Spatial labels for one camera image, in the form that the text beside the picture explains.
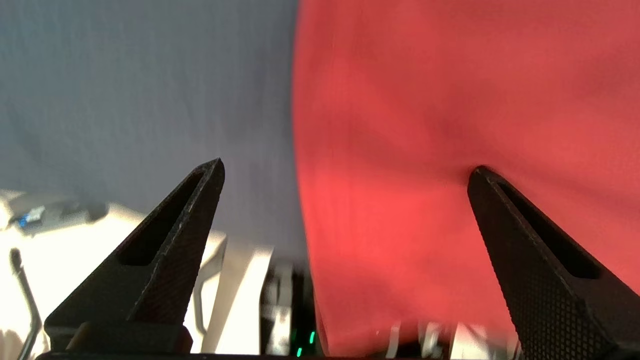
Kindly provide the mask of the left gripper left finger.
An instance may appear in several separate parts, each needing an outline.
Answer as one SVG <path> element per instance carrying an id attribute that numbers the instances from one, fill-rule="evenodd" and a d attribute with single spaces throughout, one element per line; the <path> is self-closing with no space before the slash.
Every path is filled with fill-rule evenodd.
<path id="1" fill-rule="evenodd" d="M 226 178 L 194 168 L 46 318 L 51 353 L 189 353 L 184 321 Z"/>

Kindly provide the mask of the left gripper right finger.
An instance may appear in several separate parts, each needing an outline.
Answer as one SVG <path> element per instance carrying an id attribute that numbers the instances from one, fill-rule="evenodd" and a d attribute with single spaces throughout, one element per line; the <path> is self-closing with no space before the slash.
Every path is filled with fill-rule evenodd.
<path id="1" fill-rule="evenodd" d="M 638 358 L 640 297 L 489 167 L 467 196 L 526 358 Z"/>

